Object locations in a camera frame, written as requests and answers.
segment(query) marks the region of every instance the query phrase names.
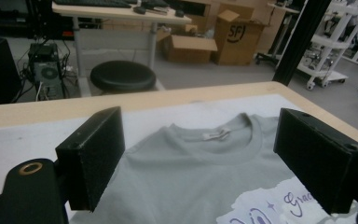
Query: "computer mouse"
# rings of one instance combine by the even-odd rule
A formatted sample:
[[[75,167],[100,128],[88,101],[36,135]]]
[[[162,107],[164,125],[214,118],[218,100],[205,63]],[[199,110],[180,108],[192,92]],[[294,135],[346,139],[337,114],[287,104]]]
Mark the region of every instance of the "computer mouse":
[[[185,12],[182,10],[176,10],[175,11],[175,17],[183,18],[185,16]]]
[[[134,7],[132,9],[135,13],[144,15],[146,13],[146,9],[144,7]]]

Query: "cardboard box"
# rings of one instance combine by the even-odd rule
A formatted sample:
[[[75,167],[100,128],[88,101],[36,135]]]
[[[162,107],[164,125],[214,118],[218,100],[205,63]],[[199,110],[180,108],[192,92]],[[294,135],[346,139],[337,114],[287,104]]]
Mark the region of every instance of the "cardboard box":
[[[171,35],[164,40],[163,52],[170,62],[208,63],[212,51],[217,51],[213,39]]]
[[[228,8],[222,11],[214,28],[214,40],[218,51],[212,60],[223,65],[247,65],[253,60],[264,24],[251,21],[253,9]]]

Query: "black stool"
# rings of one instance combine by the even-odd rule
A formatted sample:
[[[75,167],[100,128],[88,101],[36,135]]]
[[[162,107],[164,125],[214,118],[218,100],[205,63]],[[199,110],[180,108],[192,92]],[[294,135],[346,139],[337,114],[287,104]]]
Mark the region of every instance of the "black stool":
[[[98,64],[91,70],[90,79],[103,93],[147,91],[156,84],[156,75],[149,67],[129,61]]]

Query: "stool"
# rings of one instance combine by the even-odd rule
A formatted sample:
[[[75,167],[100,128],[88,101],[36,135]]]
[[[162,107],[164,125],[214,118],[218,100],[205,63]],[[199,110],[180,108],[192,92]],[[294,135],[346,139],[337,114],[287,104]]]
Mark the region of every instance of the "stool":
[[[156,83],[156,75],[149,67],[129,61],[100,63],[91,70],[90,79],[103,93],[147,91]]]

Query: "gray t-shirt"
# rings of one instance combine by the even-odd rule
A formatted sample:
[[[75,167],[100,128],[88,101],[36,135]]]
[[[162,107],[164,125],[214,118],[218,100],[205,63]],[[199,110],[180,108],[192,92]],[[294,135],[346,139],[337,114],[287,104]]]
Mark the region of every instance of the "gray t-shirt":
[[[94,213],[77,212],[71,223],[272,223],[282,219],[275,203],[288,216],[306,215],[294,204],[294,191],[267,199],[260,191],[294,178],[273,152],[277,124],[277,118],[241,114],[215,129],[163,127],[124,153]],[[258,206],[217,221],[241,212],[241,203]]]

